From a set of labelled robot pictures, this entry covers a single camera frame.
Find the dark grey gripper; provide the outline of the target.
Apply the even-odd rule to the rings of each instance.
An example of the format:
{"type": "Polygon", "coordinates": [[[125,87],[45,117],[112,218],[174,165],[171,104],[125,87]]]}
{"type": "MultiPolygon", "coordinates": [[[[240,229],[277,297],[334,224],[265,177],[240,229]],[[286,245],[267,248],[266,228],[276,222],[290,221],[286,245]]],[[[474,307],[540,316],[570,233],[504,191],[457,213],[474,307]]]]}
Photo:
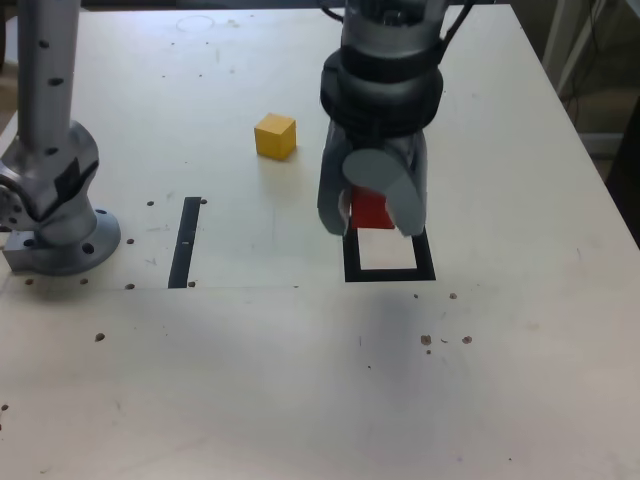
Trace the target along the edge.
{"type": "Polygon", "coordinates": [[[418,236],[426,222],[426,172],[423,131],[369,139],[330,123],[321,159],[319,218],[330,234],[344,236],[352,186],[353,227],[397,228],[405,237],[418,236]]]}

